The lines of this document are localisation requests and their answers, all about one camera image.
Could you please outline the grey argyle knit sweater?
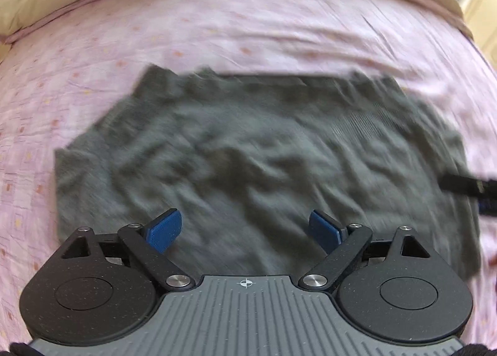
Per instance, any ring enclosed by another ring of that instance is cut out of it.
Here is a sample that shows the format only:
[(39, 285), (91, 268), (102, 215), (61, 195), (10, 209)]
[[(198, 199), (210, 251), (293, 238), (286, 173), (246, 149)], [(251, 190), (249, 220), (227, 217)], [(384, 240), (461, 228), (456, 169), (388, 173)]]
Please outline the grey argyle knit sweater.
[(466, 170), (462, 139), (389, 77), (152, 66), (55, 159), (61, 240), (176, 208), (168, 257), (194, 277), (302, 275), (323, 257), (313, 210), (384, 236), (411, 226), (464, 280), (480, 267), (475, 204), (438, 185)]

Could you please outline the pink patterned bed sheet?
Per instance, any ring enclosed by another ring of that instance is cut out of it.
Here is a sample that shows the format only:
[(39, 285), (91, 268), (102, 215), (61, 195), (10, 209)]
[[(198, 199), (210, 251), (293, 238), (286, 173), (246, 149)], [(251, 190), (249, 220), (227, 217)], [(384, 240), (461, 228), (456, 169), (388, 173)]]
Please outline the pink patterned bed sheet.
[(393, 75), (458, 127), (496, 174), (496, 74), (416, 0), (98, 0), (19, 39), (1, 65), (1, 344), (28, 333), (22, 288), (57, 247), (54, 150), (133, 89), (174, 72)]

